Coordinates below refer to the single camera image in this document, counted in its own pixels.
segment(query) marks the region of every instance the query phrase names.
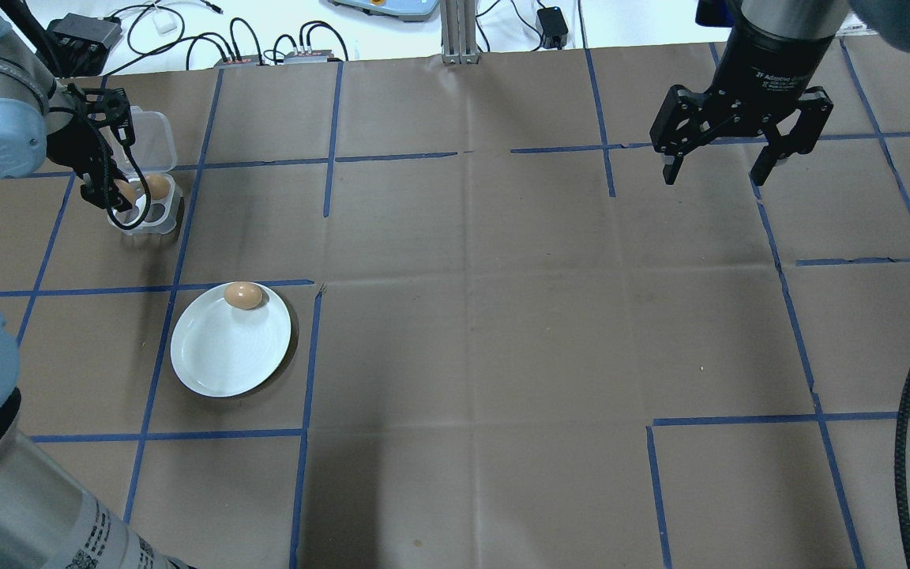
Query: cardboard surface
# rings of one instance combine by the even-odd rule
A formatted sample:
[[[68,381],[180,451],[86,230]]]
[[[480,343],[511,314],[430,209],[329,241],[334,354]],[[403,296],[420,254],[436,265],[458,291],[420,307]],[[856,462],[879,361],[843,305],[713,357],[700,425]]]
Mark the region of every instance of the cardboard surface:
[[[910,55],[835,44],[829,136],[764,187],[759,144],[666,187],[648,126],[713,65],[704,44],[112,79],[171,116],[182,224],[126,238],[68,175],[0,181],[22,428],[200,568],[899,566]],[[238,280],[297,336],[259,389],[206,400],[170,334]]]

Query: black device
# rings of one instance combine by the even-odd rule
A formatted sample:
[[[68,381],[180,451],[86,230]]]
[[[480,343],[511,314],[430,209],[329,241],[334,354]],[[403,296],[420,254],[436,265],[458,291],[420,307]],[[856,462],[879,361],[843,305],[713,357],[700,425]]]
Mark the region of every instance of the black device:
[[[122,21],[66,14],[48,23],[47,34],[57,46],[61,77],[100,75],[112,47],[122,39]]]
[[[844,14],[831,10],[831,3],[803,0],[798,7],[813,4],[816,16],[794,26],[774,19],[780,7],[766,4],[747,2],[733,11],[729,42],[707,90],[669,88],[649,131],[655,151],[665,157],[666,184],[675,182],[686,154],[718,137],[766,137],[750,170],[756,184],[765,183],[781,160],[816,146],[834,103],[823,87],[807,87]],[[795,125],[782,134],[779,123],[796,112]]]
[[[542,36],[545,50],[562,50],[567,45],[567,22],[558,6],[536,10],[536,28]]]

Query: power adapter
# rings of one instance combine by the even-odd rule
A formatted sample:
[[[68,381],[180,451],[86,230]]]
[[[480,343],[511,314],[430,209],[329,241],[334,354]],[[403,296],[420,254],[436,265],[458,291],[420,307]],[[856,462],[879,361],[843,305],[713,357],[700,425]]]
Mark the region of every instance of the power adapter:
[[[62,59],[62,76],[100,75],[111,48],[122,38],[122,21],[116,17],[90,18],[66,14],[47,25]]]
[[[558,6],[536,10],[536,28],[543,37],[541,46],[546,50],[562,50],[567,45],[567,22]]]

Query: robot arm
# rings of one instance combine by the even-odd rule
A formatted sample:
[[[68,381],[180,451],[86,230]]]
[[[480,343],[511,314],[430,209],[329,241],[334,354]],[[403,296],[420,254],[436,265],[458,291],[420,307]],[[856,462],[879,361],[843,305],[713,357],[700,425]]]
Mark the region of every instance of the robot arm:
[[[750,170],[756,184],[795,153],[813,150],[834,104],[823,87],[809,87],[849,7],[895,47],[910,51],[910,2],[889,0],[731,1],[732,32],[712,84],[704,92],[669,88],[650,136],[664,155],[672,184],[683,157],[719,137],[765,136],[768,145]],[[781,120],[796,111],[790,132]]]
[[[97,113],[104,118],[91,119]],[[126,151],[134,143],[124,91],[62,87],[0,16],[0,178],[29,175],[48,158],[80,176],[87,202],[125,212],[133,206],[115,185],[124,176],[104,126]]]

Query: electrical cable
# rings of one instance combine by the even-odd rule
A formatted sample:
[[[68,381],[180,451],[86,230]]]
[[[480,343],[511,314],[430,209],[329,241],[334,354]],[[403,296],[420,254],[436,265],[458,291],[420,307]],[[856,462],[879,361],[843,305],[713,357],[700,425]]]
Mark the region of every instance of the electrical cable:
[[[523,17],[521,17],[521,12],[517,11],[517,4],[515,3],[515,0],[510,0],[510,2],[512,2],[512,7],[515,8],[515,15],[517,15],[517,17],[519,17],[521,23],[524,23],[524,25],[526,25],[526,28],[533,30],[533,32],[536,34],[536,36],[539,37],[538,46],[535,46],[534,48],[532,48],[530,50],[530,51],[538,51],[539,48],[541,48],[543,46],[542,33],[540,33],[538,29],[535,29],[535,26],[531,25],[531,23],[528,23],[527,21],[525,21],[525,19]]]
[[[333,26],[328,25],[328,23],[318,22],[318,23],[315,23],[315,25],[310,26],[310,28],[307,29],[307,38],[306,38],[307,46],[311,47],[311,33],[314,32],[314,30],[318,29],[318,28],[325,28],[325,29],[328,29],[329,32],[333,33],[333,36],[336,37],[336,40],[339,40],[339,45],[343,47],[344,60],[350,61],[350,51],[347,50],[347,48],[346,48],[346,42],[343,41],[343,36],[340,36],[340,33],[336,32],[336,29],[333,28]]]
[[[185,36],[185,37],[182,37],[180,40],[174,40],[174,42],[163,44],[163,46],[157,47],[154,51],[147,51],[147,53],[140,55],[140,57],[134,58],[133,60],[131,60],[129,62],[124,62],[124,64],[119,65],[118,67],[112,69],[111,71],[108,71],[107,73],[102,75],[102,77],[110,77],[111,75],[115,75],[115,73],[129,69],[131,66],[136,65],[138,62],[145,60],[145,58],[151,58],[153,55],[162,54],[164,51],[167,50],[167,48],[177,46],[178,43],[190,42],[191,40],[195,40],[196,37],[202,37],[202,39],[207,40],[207,42],[216,43],[216,42],[214,42],[214,40],[210,39],[209,37],[206,37],[205,35]]]
[[[908,420],[910,419],[910,368],[901,390],[901,404],[897,413],[897,428],[894,432],[894,493],[897,497],[898,525],[901,529],[901,546],[905,563],[910,569],[910,511],[908,509],[908,478],[905,468],[905,453],[908,444]]]
[[[267,58],[267,60],[271,61],[273,65],[279,65],[282,62],[286,62],[286,58],[288,57],[288,54],[285,54],[283,51],[279,50],[266,50],[263,51],[262,54],[265,56],[265,58]],[[283,58],[276,58],[276,54],[283,55]]]
[[[476,17],[478,18],[480,16],[487,15],[487,12],[490,12],[491,10],[493,10],[496,6],[498,6],[499,3],[501,3],[501,0],[494,0],[494,3],[491,4],[490,8],[485,9],[483,12],[479,12],[478,14],[476,14]]]
[[[274,51],[274,54],[275,51],[279,51],[279,43],[282,42],[282,40],[290,40],[290,44],[293,46],[293,51],[297,51],[297,40],[294,40],[293,36],[290,36],[289,33],[282,33],[282,35],[277,37],[275,42],[272,44],[272,51]],[[283,54],[283,60],[286,60],[286,54]]]
[[[195,39],[192,39],[192,43],[188,44],[188,53],[185,54],[185,71],[191,70],[192,47],[195,47],[195,43],[197,43],[198,40],[208,40],[210,43],[213,44],[213,46],[216,46],[217,50],[220,50],[220,61],[221,62],[228,61],[227,53],[225,53],[224,49],[222,47],[220,47],[220,44],[217,43],[215,40],[211,40],[209,38],[209,36],[221,37],[216,32],[203,32],[203,33],[199,33],[198,36],[195,36]]]
[[[479,21],[476,21],[476,29],[479,30],[479,36],[483,37],[483,42],[487,44],[487,53],[491,53],[491,41],[487,38],[487,33],[483,31],[483,26],[479,25]]]
[[[124,224],[119,222],[118,217],[115,215],[115,210],[111,206],[111,192],[108,191],[108,188],[111,188],[113,183],[113,178],[111,177],[111,155],[107,152],[107,141],[104,140],[104,135],[100,133],[100,130],[96,126],[93,126],[93,123],[90,122],[89,116],[81,115],[79,112],[73,111],[71,108],[65,107],[51,107],[48,109],[49,112],[66,112],[69,115],[72,115],[76,120],[82,120],[84,125],[90,129],[90,132],[94,134],[94,137],[97,139],[97,144],[100,148],[100,162],[103,166],[104,177],[101,180],[103,185],[103,194],[104,194],[104,205],[107,210],[107,216],[111,219],[111,223],[115,224],[115,227],[122,229],[123,231],[131,231],[136,229],[136,227],[141,226],[142,222],[145,222],[145,218],[149,214],[149,206],[152,205],[152,192],[149,191],[149,184],[145,181],[145,176],[142,175],[142,170],[136,162],[136,158],[133,158],[133,153],[128,145],[122,144],[122,150],[126,154],[126,158],[129,159],[131,167],[133,167],[134,172],[140,180],[142,186],[142,194],[145,195],[145,204],[142,206],[141,215],[131,224]]]
[[[51,71],[51,75],[62,77],[69,74],[62,68],[62,59],[55,46],[55,37],[41,28],[37,18],[33,17],[30,8],[23,0],[0,0],[0,10],[21,30],[23,36],[33,43],[41,61]]]
[[[149,12],[152,12],[153,10],[171,12],[172,14],[177,16],[178,21],[180,23],[177,39],[180,40],[182,37],[185,36],[185,29],[186,29],[185,17],[183,15],[181,15],[181,12],[174,10],[174,8],[167,8],[166,6],[161,6],[160,4],[155,3],[155,2],[152,4],[133,4],[131,6],[126,6],[124,8],[119,8],[116,11],[111,12],[111,17],[115,17],[116,15],[119,15],[122,12],[126,12],[129,10],[135,10],[137,8],[140,8],[141,12],[136,16],[136,19],[133,19],[133,23],[131,23],[131,25],[129,26],[129,30],[127,30],[127,32],[126,32],[126,44],[127,44],[127,46],[129,46],[129,49],[134,54],[136,54],[136,55],[145,54],[145,51],[139,51],[139,50],[137,50],[136,47],[133,46],[133,31],[134,31],[134,29],[136,29],[136,26],[140,24],[140,22],[142,21],[142,18],[145,18],[145,15],[149,14]]]
[[[248,32],[252,32],[252,37],[255,40],[255,51],[259,58],[259,65],[263,65],[262,64],[262,46],[259,43],[259,36],[257,35],[257,33],[255,33],[255,28],[252,28],[252,25],[250,23],[248,23],[248,21],[246,21],[245,18],[235,17],[235,18],[231,19],[231,45],[234,46],[235,57],[237,57],[238,60],[241,60],[241,50],[239,50],[239,48],[238,48],[238,40],[235,39],[235,37],[234,37],[234,24],[238,23],[238,22],[243,23],[246,26],[246,28],[248,28]]]
[[[581,0],[578,0],[578,21],[581,22],[581,46],[588,50],[588,33],[585,31],[585,12],[581,11]]]

